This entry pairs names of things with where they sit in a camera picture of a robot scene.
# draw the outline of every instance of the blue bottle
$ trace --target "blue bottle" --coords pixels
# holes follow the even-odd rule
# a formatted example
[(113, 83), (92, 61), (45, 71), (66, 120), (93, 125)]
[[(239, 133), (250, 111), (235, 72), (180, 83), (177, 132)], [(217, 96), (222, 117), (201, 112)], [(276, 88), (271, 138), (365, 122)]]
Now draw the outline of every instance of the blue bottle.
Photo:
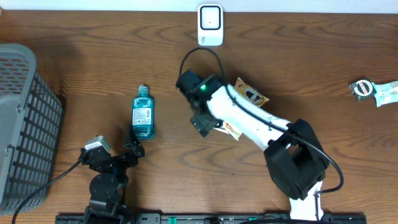
[(140, 85), (138, 96), (132, 101), (132, 128), (138, 139), (155, 136), (154, 100), (149, 96), (148, 86)]

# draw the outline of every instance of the white device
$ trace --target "white device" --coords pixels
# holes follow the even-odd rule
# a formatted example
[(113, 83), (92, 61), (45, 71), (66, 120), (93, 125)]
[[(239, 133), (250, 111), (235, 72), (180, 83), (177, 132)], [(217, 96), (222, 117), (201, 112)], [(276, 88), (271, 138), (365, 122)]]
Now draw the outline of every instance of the white device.
[(198, 43), (219, 46), (223, 43), (224, 16), (219, 4), (202, 4), (198, 8)]
[[(286, 119), (278, 118), (254, 104), (248, 102), (234, 89), (232, 85), (228, 85), (228, 90), (236, 101), (254, 113), (258, 117), (284, 129), (287, 130), (287, 124), (290, 121)], [(247, 114), (240, 107), (236, 106), (232, 102), (226, 91), (226, 87), (222, 86), (216, 90), (212, 95), (211, 99), (207, 101), (207, 106), (210, 113), (216, 118), (223, 121), (229, 121), (233, 123), (239, 130), (242, 131), (249, 139), (256, 143), (261, 150), (265, 151), (268, 148), (268, 142), (270, 140), (277, 140), (282, 132), (268, 127), (264, 123), (260, 122), (258, 119), (253, 118), (251, 115)], [(321, 189), (322, 181), (317, 182), (309, 191), (308, 196), (304, 199), (292, 199), (290, 198), (290, 218), (299, 220), (311, 220), (316, 221), (316, 206), (315, 206), (315, 191)], [(321, 209), (320, 197), (318, 196), (318, 219), (320, 220), (323, 216), (323, 210)]]

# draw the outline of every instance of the teal liquid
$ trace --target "teal liquid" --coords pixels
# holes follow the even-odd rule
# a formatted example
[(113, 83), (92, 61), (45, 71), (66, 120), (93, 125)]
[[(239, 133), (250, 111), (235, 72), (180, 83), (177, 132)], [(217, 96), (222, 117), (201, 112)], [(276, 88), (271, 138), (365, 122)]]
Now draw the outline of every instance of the teal liquid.
[(132, 128), (138, 139), (151, 139), (155, 136), (154, 100), (148, 93), (148, 87), (140, 85), (138, 97), (132, 101)]

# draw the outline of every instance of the light blue packet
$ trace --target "light blue packet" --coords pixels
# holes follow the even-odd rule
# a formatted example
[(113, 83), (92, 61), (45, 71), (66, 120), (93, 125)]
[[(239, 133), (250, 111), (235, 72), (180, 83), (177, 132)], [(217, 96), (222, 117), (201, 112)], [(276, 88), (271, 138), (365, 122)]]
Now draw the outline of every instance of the light blue packet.
[(388, 103), (398, 102), (398, 81), (382, 85), (377, 85), (372, 82), (372, 85), (376, 89), (374, 97), (376, 99), (377, 107)]

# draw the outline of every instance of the wooden surface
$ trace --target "wooden surface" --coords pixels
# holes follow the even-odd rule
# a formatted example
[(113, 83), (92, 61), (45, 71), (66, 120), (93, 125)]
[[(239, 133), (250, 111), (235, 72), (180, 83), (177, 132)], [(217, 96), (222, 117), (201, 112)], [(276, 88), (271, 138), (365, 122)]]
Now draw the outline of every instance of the wooden surface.
[[(355, 102), (348, 84), (362, 77), (398, 80), (398, 16), (225, 13), (224, 43), (215, 50), (231, 82), (241, 77), (271, 101), (265, 110), (306, 119), (340, 165), (345, 186), (322, 195), (332, 212), (364, 212), (368, 223), (398, 220), (398, 103)], [(196, 13), (5, 11), (0, 40), (36, 54), (38, 71), (67, 99), (54, 176), (77, 160), (86, 141), (102, 134), (123, 151), (131, 103), (140, 84), (155, 98), (155, 138), (128, 170), (128, 207), (164, 213), (262, 213), (289, 210), (253, 142), (212, 131), (202, 138), (175, 89), (183, 56), (197, 46)], [(215, 60), (197, 52), (187, 66), (208, 76)], [(77, 167), (51, 186), (46, 203), (18, 223), (53, 223), (80, 213), (96, 172)], [(326, 172), (323, 188), (338, 176)], [(1, 217), (0, 223), (10, 223)]]

